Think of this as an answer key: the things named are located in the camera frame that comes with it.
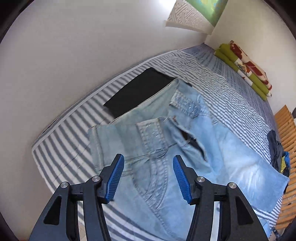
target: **metal screw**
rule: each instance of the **metal screw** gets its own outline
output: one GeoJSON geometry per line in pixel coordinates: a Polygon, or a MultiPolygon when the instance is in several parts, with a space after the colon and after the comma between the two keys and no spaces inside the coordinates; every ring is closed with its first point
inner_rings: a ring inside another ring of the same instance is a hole
{"type": "Polygon", "coordinates": [[[197,177],[196,180],[199,182],[199,183],[203,183],[205,181],[205,178],[204,177],[197,177]]]}
{"type": "Polygon", "coordinates": [[[237,186],[237,185],[236,185],[235,183],[229,183],[229,187],[230,187],[230,188],[236,188],[236,186],[237,186]]]}
{"type": "Polygon", "coordinates": [[[101,179],[100,176],[94,176],[94,177],[92,177],[92,181],[93,182],[98,182],[100,179],[101,179]]]}
{"type": "Polygon", "coordinates": [[[68,186],[68,183],[67,182],[61,183],[61,188],[66,188],[67,186],[68,186]]]}

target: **bed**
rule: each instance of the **bed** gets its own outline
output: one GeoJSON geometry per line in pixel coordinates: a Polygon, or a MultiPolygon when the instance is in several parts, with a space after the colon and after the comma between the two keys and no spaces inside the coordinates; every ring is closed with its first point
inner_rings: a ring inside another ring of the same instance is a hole
{"type": "MultiPolygon", "coordinates": [[[[202,44],[152,57],[105,82],[63,112],[32,145],[33,158],[51,192],[63,181],[72,185],[85,182],[96,175],[87,131],[94,125],[105,125],[113,121],[103,104],[150,67],[191,83],[204,96],[212,114],[223,120],[248,147],[270,163],[266,135],[271,129],[277,132],[277,128],[268,102],[262,101],[213,52],[213,49],[202,44]],[[204,72],[212,73],[213,79],[201,81],[205,76],[204,72]]],[[[270,213],[258,209],[254,211],[273,227],[276,225],[281,202],[282,198],[270,213]]],[[[104,212],[113,240],[160,240],[126,218],[116,204],[111,202],[104,205],[104,212]]],[[[82,203],[78,204],[78,218],[83,223],[82,203]]]]}

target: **denim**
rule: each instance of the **denim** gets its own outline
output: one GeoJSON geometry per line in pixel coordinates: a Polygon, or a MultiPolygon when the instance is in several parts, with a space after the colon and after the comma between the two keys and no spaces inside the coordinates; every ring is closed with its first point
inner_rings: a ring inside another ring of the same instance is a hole
{"type": "Polygon", "coordinates": [[[266,236],[270,237],[271,228],[270,228],[269,222],[267,220],[261,219],[261,218],[259,218],[259,221],[260,221],[260,223],[261,223],[261,225],[262,225],[262,227],[263,227],[263,229],[264,229],[264,231],[266,233],[266,236]]]}
{"type": "Polygon", "coordinates": [[[89,138],[98,173],[117,153],[124,155],[116,206],[165,240],[186,239],[194,212],[182,198],[175,155],[212,183],[235,182],[250,204],[264,211],[274,208],[288,182],[215,120],[202,96],[178,79],[112,124],[92,127],[89,138]]]}

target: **wooden slatted bed frame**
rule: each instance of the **wooden slatted bed frame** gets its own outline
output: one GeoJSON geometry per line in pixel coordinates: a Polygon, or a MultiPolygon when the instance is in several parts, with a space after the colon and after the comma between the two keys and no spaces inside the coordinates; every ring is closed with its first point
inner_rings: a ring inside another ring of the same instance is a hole
{"type": "Polygon", "coordinates": [[[291,160],[290,182],[283,197],[281,212],[276,229],[286,228],[296,216],[296,126],[294,118],[285,105],[275,114],[281,143],[285,151],[289,152],[291,160]]]}

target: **white wall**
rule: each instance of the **white wall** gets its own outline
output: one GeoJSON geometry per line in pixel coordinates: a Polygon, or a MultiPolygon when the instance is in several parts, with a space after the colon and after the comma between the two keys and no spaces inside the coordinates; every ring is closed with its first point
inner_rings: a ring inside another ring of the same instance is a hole
{"type": "Polygon", "coordinates": [[[27,238],[49,200],[30,153],[41,131],[102,82],[204,42],[165,26],[174,0],[35,0],[0,44],[0,211],[27,238]]]}
{"type": "Polygon", "coordinates": [[[228,0],[206,44],[218,48],[236,41],[267,74],[273,113],[296,107],[296,41],[278,14],[262,0],[228,0]]]}

